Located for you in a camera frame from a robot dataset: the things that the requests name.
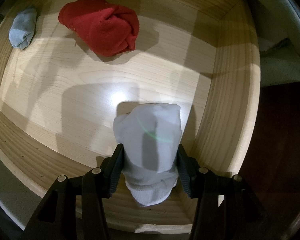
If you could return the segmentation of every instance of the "wood grain surface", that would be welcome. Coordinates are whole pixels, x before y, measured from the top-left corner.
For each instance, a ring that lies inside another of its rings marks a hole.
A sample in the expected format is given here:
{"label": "wood grain surface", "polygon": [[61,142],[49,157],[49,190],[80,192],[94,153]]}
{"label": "wood grain surface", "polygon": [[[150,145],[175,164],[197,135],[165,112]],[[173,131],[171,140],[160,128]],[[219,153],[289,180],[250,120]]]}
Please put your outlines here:
{"label": "wood grain surface", "polygon": [[[243,1],[108,0],[134,9],[140,21],[136,50],[110,58],[58,23],[62,6],[74,0],[36,1],[26,0],[38,8],[28,48],[12,49],[7,38],[23,0],[0,26],[0,159],[31,190],[43,196],[58,175],[100,165],[116,146],[113,119],[149,102],[180,105],[181,143],[201,165],[240,168],[260,81]],[[163,203],[142,208],[122,176],[104,200],[109,227],[190,232],[193,204],[180,192],[178,185]]]}

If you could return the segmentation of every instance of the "round metal bolt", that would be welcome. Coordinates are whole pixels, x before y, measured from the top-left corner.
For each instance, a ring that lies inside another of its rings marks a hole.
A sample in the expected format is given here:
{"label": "round metal bolt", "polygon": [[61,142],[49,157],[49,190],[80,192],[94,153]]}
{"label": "round metal bolt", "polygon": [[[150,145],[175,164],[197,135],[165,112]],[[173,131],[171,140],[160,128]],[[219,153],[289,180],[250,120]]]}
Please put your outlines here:
{"label": "round metal bolt", "polygon": [[208,173],[208,169],[205,168],[205,167],[200,167],[199,172],[202,173],[202,174],[206,174],[206,173]]}
{"label": "round metal bolt", "polygon": [[59,182],[63,182],[63,181],[65,181],[66,180],[66,176],[65,175],[60,175],[59,177],[58,177],[58,181]]}
{"label": "round metal bolt", "polygon": [[235,181],[237,181],[237,182],[241,182],[242,181],[242,177],[240,176],[240,175],[234,175],[233,176],[233,179],[235,180]]}
{"label": "round metal bolt", "polygon": [[93,174],[99,174],[101,172],[101,169],[100,168],[94,168],[93,170],[92,170],[92,173]]}

